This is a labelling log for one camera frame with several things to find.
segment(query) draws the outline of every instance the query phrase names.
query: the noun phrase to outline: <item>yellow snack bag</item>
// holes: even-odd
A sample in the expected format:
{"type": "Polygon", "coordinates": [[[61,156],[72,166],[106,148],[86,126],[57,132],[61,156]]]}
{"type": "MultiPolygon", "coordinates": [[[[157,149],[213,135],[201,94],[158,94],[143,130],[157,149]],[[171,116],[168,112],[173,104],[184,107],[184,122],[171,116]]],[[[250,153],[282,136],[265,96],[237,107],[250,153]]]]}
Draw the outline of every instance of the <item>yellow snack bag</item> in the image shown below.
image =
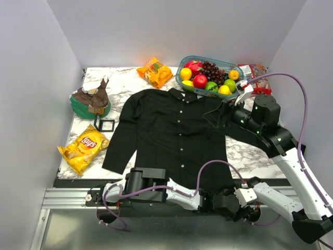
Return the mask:
{"type": "Polygon", "coordinates": [[[109,146],[109,140],[91,124],[67,147],[58,147],[68,165],[79,175],[88,167],[95,156],[109,146]]]}
{"type": "Polygon", "coordinates": [[[156,88],[160,88],[172,77],[171,69],[153,58],[146,65],[137,69],[140,77],[156,88]]]}

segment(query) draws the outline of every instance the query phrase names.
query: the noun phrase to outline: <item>white marble tabletop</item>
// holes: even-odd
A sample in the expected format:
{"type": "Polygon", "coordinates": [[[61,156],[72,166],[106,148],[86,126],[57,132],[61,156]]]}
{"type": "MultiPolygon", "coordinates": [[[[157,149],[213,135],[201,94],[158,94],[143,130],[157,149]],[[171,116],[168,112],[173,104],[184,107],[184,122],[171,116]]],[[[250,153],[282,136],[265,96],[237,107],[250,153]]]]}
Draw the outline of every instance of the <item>white marble tabletop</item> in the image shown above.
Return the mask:
{"type": "MultiPolygon", "coordinates": [[[[171,68],[174,75],[176,75],[177,68],[171,68]]],[[[109,78],[106,91],[108,93],[111,110],[104,119],[114,119],[116,121],[115,128],[119,122],[119,115],[126,100],[134,93],[144,89],[153,88],[145,80],[141,79],[136,71],[136,68],[88,68],[83,85],[91,84],[100,81],[103,77],[109,78]]],[[[161,90],[169,90],[171,88],[181,89],[173,76],[161,90]]],[[[245,108],[251,110],[253,99],[246,100],[245,108]]],[[[94,124],[93,120],[86,120],[74,114],[72,127],[68,136],[67,144],[72,143],[87,127],[89,124],[94,124]]],[[[111,129],[110,124],[107,123],[103,129],[111,129]]],[[[104,135],[111,139],[113,133],[107,132],[104,135]]],[[[238,142],[227,136],[226,150],[228,161],[238,169],[243,178],[250,178],[257,176],[259,178],[285,178],[282,171],[268,159],[266,154],[256,147],[238,142]]],[[[83,172],[82,176],[76,174],[62,159],[60,163],[60,171],[58,178],[60,179],[119,179],[122,178],[120,174],[103,169],[102,164],[106,154],[106,149],[101,151],[95,159],[91,162],[88,168],[83,172]]],[[[124,174],[128,173],[130,168],[134,167],[135,154],[129,161],[124,174]]]]}

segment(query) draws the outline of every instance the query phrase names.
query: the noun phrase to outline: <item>red apple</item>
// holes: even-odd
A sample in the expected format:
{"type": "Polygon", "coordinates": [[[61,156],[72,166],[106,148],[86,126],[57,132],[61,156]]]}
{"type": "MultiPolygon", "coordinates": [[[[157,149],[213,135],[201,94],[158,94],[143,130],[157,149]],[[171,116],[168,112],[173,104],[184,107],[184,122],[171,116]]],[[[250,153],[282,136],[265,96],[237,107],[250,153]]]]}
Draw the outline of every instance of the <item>red apple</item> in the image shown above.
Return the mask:
{"type": "Polygon", "coordinates": [[[207,77],[204,74],[199,74],[193,79],[193,86],[198,89],[204,89],[207,85],[207,77]]]}
{"type": "Polygon", "coordinates": [[[202,63],[201,61],[189,61],[184,68],[189,68],[192,72],[193,76],[198,75],[200,72],[202,72],[202,63]]]}

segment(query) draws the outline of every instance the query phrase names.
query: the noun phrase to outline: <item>shirt collar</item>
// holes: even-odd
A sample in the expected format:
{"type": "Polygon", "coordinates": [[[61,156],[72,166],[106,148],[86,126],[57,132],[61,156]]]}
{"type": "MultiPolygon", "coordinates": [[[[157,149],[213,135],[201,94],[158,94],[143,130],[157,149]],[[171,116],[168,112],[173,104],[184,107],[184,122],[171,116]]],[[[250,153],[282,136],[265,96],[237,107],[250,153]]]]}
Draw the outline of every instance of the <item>shirt collar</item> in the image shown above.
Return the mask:
{"type": "Polygon", "coordinates": [[[171,88],[168,91],[170,94],[172,94],[174,97],[176,97],[177,99],[185,99],[186,102],[193,102],[196,101],[198,99],[197,94],[192,93],[192,92],[185,92],[185,97],[182,95],[182,91],[179,91],[175,88],[171,88]]]}

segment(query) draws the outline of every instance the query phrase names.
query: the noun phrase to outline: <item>green apple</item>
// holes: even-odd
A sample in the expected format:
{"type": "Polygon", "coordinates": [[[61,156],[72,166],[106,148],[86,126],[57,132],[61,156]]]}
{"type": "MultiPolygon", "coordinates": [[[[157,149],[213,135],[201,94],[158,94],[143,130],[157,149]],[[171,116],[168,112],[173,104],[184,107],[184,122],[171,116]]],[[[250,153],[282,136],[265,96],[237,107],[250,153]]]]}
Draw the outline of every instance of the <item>green apple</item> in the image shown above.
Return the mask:
{"type": "Polygon", "coordinates": [[[218,92],[219,91],[219,87],[215,82],[208,82],[204,89],[208,90],[208,91],[212,91],[212,92],[218,92]]]}
{"type": "Polygon", "coordinates": [[[236,82],[234,80],[227,79],[224,81],[223,85],[228,86],[231,92],[234,92],[236,90],[236,82]]]}

